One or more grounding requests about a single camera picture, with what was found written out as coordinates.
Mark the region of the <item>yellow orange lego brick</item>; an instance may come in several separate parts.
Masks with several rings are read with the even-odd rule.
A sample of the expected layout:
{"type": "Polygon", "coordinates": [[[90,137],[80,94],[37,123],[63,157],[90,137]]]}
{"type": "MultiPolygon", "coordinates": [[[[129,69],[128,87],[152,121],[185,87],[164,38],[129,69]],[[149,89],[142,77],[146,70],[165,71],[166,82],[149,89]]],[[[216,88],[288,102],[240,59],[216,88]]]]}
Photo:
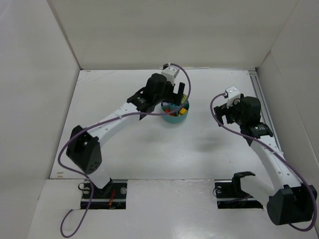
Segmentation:
{"type": "Polygon", "coordinates": [[[182,109],[179,111],[178,115],[179,115],[179,116],[182,116],[182,115],[184,115],[184,114],[186,114],[186,113],[187,113],[187,109],[182,108],[182,109]]]}

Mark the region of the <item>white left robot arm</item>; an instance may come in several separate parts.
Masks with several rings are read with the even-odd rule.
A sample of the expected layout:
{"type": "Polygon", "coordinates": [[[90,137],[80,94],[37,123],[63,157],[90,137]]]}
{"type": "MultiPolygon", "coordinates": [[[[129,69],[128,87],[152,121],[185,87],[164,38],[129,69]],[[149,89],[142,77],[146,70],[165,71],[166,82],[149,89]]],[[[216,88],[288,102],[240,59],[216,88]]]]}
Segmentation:
{"type": "Polygon", "coordinates": [[[112,179],[102,169],[103,145],[125,127],[140,121],[155,107],[162,103],[180,105],[185,84],[180,83],[178,92],[174,93],[175,78],[178,70],[169,67],[161,73],[154,73],[146,85],[129,97],[127,101],[108,117],[98,123],[98,127],[83,132],[76,126],[71,132],[71,143],[66,155],[92,181],[95,190],[107,194],[111,190],[112,179]]]}

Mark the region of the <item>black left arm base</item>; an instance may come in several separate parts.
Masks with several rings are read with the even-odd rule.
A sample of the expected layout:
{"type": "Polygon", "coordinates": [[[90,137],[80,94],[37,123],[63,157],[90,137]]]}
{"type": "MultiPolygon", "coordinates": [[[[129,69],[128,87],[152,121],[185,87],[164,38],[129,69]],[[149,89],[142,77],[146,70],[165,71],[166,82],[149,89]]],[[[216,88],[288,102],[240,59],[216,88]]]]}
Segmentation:
{"type": "MultiPolygon", "coordinates": [[[[114,180],[112,184],[107,187],[105,193],[94,188],[94,194],[89,209],[124,210],[126,208],[127,186],[127,180],[114,180]]],[[[86,209],[91,196],[91,185],[85,180],[78,184],[78,190],[82,193],[80,208],[86,209]]]]}

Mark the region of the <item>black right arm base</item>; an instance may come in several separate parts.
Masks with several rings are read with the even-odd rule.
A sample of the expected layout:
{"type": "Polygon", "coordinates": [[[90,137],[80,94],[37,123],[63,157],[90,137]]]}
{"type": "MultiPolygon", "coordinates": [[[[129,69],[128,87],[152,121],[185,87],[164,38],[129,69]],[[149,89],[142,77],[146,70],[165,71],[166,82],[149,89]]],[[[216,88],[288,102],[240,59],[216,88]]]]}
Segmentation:
{"type": "Polygon", "coordinates": [[[238,172],[232,179],[215,179],[213,195],[217,199],[218,209],[263,209],[263,205],[241,189],[240,180],[254,173],[238,172]]]}

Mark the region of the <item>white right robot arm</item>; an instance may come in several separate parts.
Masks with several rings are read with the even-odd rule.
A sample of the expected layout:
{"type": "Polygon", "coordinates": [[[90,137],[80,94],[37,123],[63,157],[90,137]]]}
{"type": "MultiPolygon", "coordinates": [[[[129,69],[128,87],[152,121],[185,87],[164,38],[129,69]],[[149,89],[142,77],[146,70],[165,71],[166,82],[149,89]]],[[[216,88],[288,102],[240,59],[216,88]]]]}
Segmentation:
{"type": "Polygon", "coordinates": [[[246,140],[272,182],[269,187],[253,172],[238,172],[232,178],[233,192],[252,196],[265,205],[273,224],[289,225],[300,232],[310,231],[318,215],[317,191],[278,151],[273,132],[261,121],[259,99],[243,94],[231,98],[227,93],[218,94],[214,99],[218,97],[224,97],[227,103],[210,107],[213,118],[220,127],[246,140]]]}

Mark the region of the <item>lime green lego brick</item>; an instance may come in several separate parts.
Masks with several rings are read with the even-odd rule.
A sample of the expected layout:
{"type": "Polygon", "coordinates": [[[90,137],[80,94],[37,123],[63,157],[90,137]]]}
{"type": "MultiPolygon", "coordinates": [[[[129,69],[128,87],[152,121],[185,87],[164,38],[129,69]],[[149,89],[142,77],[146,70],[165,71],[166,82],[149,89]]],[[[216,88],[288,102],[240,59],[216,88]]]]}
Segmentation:
{"type": "Polygon", "coordinates": [[[183,105],[185,102],[187,102],[187,95],[184,94],[181,99],[181,104],[183,105]]]}

